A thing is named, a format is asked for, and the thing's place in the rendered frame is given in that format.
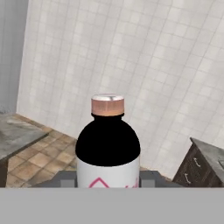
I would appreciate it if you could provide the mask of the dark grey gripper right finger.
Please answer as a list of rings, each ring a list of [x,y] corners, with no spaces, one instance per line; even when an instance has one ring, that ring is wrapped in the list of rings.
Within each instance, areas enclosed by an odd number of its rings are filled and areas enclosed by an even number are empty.
[[[167,181],[158,171],[140,171],[139,174],[139,186],[142,188],[152,188],[152,187],[180,187],[171,181]]]

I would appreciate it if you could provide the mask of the dark wooden drawer cabinet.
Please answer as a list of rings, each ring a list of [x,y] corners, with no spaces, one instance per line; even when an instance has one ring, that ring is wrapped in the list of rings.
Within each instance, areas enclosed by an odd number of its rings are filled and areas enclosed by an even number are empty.
[[[184,187],[224,187],[224,149],[190,140],[192,145],[172,181]]]

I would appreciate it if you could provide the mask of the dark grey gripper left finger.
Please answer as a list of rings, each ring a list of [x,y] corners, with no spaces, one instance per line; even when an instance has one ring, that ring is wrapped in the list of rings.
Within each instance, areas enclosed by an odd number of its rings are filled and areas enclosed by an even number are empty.
[[[36,187],[72,187],[77,186],[76,171],[59,171],[52,179],[36,184]]]

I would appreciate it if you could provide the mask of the grey stone dining counter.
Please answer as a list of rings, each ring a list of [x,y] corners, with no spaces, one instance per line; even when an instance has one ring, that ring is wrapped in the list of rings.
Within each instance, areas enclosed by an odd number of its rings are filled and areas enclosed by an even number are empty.
[[[11,114],[0,114],[0,187],[6,187],[9,159],[46,137],[41,128]]]

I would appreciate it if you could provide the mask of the black soda bottle white label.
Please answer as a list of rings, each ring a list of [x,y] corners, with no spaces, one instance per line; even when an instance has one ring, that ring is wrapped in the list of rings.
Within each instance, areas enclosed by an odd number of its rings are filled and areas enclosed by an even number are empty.
[[[136,188],[141,147],[136,132],[124,120],[124,97],[96,94],[90,122],[75,145],[79,188]]]

